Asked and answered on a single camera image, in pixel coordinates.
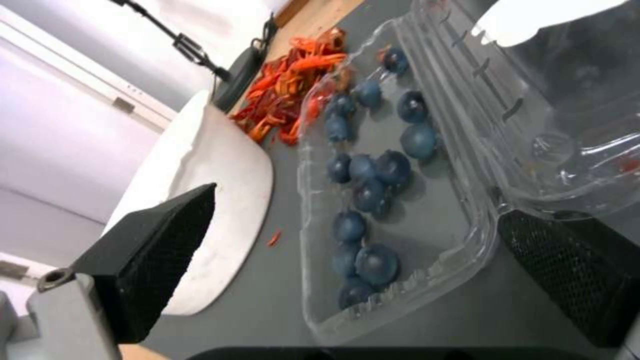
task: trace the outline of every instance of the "plastic container lid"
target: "plastic container lid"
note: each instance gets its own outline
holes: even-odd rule
[[[321,343],[349,341],[463,284],[491,258],[497,218],[505,211],[598,215],[637,197],[639,3],[543,28],[509,47],[492,41],[479,26],[483,21],[476,26],[478,6],[416,0],[349,57],[356,83],[379,81],[385,99],[378,111],[356,113],[354,142],[330,145],[324,119],[303,121],[303,312]],[[380,67],[376,55],[388,45],[404,50],[409,74]],[[310,91],[303,109],[329,81]],[[395,217],[367,216],[364,242],[398,253],[398,280],[341,311],[336,298],[344,280],[331,270],[338,243],[330,229],[336,213],[352,208],[353,185],[332,184],[326,164],[338,152],[377,157],[401,150],[407,124],[395,105],[407,90],[420,90],[429,106],[437,156],[412,160],[414,181],[409,195],[394,199]]]

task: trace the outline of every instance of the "gray table surface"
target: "gray table surface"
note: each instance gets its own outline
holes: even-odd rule
[[[340,23],[348,32],[348,43],[362,43],[384,20],[406,13],[409,4],[410,0],[365,2]],[[275,169],[273,198],[237,277],[201,313],[163,316],[143,345],[172,359],[230,346],[315,345],[301,307],[298,155],[279,142],[268,152]],[[633,232],[613,225],[627,236]],[[284,229],[280,242],[267,247],[279,227]],[[490,264],[466,284],[348,345],[552,347],[595,359],[613,354],[590,345],[502,245]]]

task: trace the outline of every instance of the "white wall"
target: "white wall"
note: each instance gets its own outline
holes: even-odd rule
[[[262,24],[286,0],[138,0],[176,33],[205,48],[228,67],[261,37]],[[170,39],[129,8],[109,0],[0,0],[9,10],[87,55],[138,88],[180,110],[211,73],[184,59]]]
[[[0,39],[0,252],[67,266],[159,134]]]
[[[0,39],[0,186],[105,224],[159,134]]]

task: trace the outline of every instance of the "wooden surface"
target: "wooden surface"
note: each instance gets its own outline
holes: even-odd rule
[[[364,0],[309,0],[309,2],[273,38],[266,61],[286,55],[291,48],[292,37],[317,38],[325,30],[336,25]],[[240,97],[231,114],[240,109],[246,92]]]
[[[308,2],[309,0],[289,0],[275,17],[276,26],[278,28],[285,26]]]
[[[120,345],[123,360],[167,360],[166,357],[140,345]]]

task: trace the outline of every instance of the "blueberry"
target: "blueberry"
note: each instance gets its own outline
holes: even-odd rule
[[[333,270],[344,277],[356,274],[356,255],[360,251],[359,243],[340,243],[332,258]]]
[[[376,176],[389,186],[402,186],[411,176],[411,163],[402,152],[387,150],[376,160]]]
[[[391,197],[384,196],[378,204],[371,210],[371,214],[376,218],[383,218],[389,213],[391,208]]]
[[[399,261],[396,253],[382,244],[363,247],[356,255],[356,274],[372,286],[386,286],[398,274]]]
[[[351,180],[351,176],[349,176],[350,163],[351,157],[344,153],[338,154],[333,159],[329,160],[329,163],[326,165],[326,171],[329,174],[329,179],[334,183],[348,183],[349,180]]]
[[[367,222],[357,211],[343,211],[333,219],[333,237],[340,242],[356,243],[362,239],[366,230]]]
[[[429,117],[429,108],[419,91],[410,90],[400,96],[397,108],[398,116],[406,122],[423,122]]]
[[[354,155],[349,164],[349,175],[356,180],[375,177],[376,165],[369,155]]]
[[[324,111],[327,116],[335,113],[348,119],[356,112],[356,104],[349,95],[338,93],[331,98]]]
[[[367,108],[377,108],[382,103],[382,90],[377,81],[368,79],[354,89],[356,100]]]
[[[436,147],[436,134],[427,124],[407,127],[400,136],[404,153],[415,159],[426,159]]]
[[[344,117],[332,114],[324,123],[324,133],[331,142],[340,142],[351,138],[349,124]]]
[[[338,297],[338,306],[344,310],[361,302],[366,302],[374,294],[373,288],[366,282],[352,277],[347,280]]]
[[[391,72],[402,75],[409,69],[409,61],[406,59],[404,51],[397,47],[390,47],[382,57],[382,66]]]
[[[353,205],[368,213],[385,197],[385,186],[374,177],[359,181],[353,188]]]

